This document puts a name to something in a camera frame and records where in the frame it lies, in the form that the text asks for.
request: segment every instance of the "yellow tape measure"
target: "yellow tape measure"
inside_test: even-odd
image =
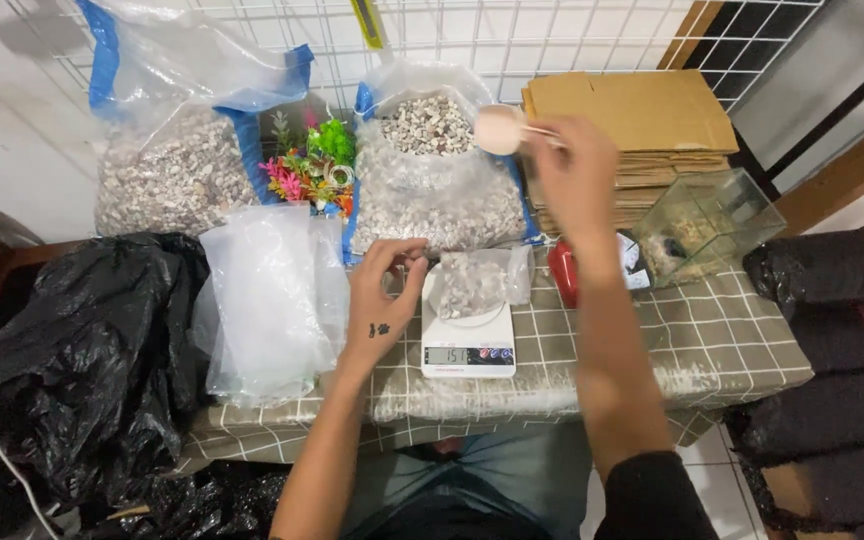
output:
[[[359,19],[359,28],[362,29],[362,37],[366,40],[369,49],[381,49],[382,35],[379,33],[381,21],[378,18],[376,7],[371,0],[351,0],[355,17]]]

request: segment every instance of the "stack of cardboard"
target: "stack of cardboard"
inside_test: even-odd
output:
[[[615,141],[617,228],[638,223],[677,175],[728,169],[726,156],[738,152],[729,117],[694,69],[552,75],[522,88],[522,103],[530,120],[584,116]],[[539,228],[558,233],[538,179],[525,169]]]

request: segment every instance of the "clear plastic bag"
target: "clear plastic bag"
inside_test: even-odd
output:
[[[303,99],[313,55],[262,49],[191,8],[77,0],[95,37],[96,231],[196,236],[268,189],[257,113]]]
[[[291,203],[226,220],[199,237],[212,269],[192,325],[193,342],[212,354],[206,389],[239,407],[300,398],[344,346],[342,222]]]
[[[453,126],[434,109],[443,96],[456,105],[452,111],[469,123],[480,106],[495,102],[472,71],[441,62],[399,59],[369,72],[359,83],[355,105],[359,181],[343,242],[348,253],[365,253],[378,239],[418,237],[428,239],[427,252],[436,256],[539,234],[525,210],[519,173],[510,158],[497,158],[479,148],[444,155],[405,153],[383,132],[383,122],[388,126],[388,120],[382,117],[397,112],[404,102],[425,99],[430,116],[415,121],[427,122],[422,124],[427,130],[423,133],[413,124],[402,129],[420,139],[447,138]]]
[[[491,312],[508,302],[528,304],[535,259],[532,246],[441,254],[443,287],[438,317],[458,319]]]

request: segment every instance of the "hand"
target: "hand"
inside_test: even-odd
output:
[[[426,282],[429,261],[422,256],[426,243],[425,238],[372,242],[349,278],[348,331],[338,370],[364,381],[405,333]],[[402,293],[393,300],[382,289],[382,277],[390,272],[401,278],[400,265],[409,269],[409,276]]]
[[[530,133],[538,179],[549,211],[561,227],[580,270],[590,264],[618,268],[616,232],[612,225],[618,149],[605,131],[583,117],[531,122],[556,132],[565,150],[553,148],[546,138]]]

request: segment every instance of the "bag of pebbles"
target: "bag of pebbles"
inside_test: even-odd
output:
[[[95,56],[89,106],[99,152],[96,233],[190,236],[268,188],[258,114],[308,91],[312,52],[273,53],[191,9],[153,0],[77,0]]]
[[[346,257],[378,239],[428,239],[434,257],[539,234],[510,157],[474,146],[474,117],[490,103],[482,80],[448,63],[400,59],[359,82],[359,181],[343,237]]]
[[[436,313],[459,319],[491,312],[508,302],[529,303],[535,260],[532,246],[441,254],[441,295]]]

